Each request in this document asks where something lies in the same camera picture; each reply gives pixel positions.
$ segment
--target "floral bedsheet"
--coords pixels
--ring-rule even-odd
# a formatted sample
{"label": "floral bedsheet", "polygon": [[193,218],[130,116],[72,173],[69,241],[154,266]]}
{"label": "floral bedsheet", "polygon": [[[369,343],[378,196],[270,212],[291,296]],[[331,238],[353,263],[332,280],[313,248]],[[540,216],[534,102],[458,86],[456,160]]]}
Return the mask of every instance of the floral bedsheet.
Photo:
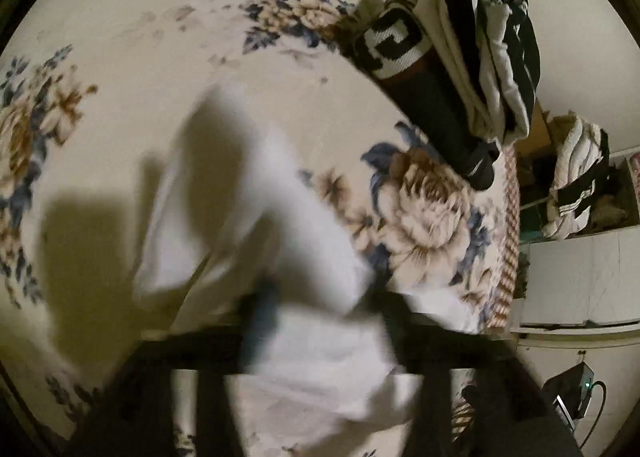
{"label": "floral bedsheet", "polygon": [[[500,325],[505,155],[484,193],[434,160],[340,56],[332,24],[354,2],[38,0],[23,20],[0,57],[0,358],[50,443],[63,447],[141,331],[166,324],[133,306],[132,269],[171,139],[214,81],[248,87],[255,121],[287,134],[300,177],[397,289],[451,286],[470,330]],[[404,427],[343,436],[250,379],[234,390],[250,455],[398,453]],[[175,441],[193,455],[183,403]]]}

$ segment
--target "large brown flower print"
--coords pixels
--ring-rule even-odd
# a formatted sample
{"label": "large brown flower print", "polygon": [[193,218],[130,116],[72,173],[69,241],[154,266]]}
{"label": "large brown flower print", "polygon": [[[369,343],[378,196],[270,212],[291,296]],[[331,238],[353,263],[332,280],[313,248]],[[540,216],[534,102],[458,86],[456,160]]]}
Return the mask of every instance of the large brown flower print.
{"label": "large brown flower print", "polygon": [[423,149],[410,148],[393,155],[378,208],[397,290],[449,284],[470,241],[468,185]]}

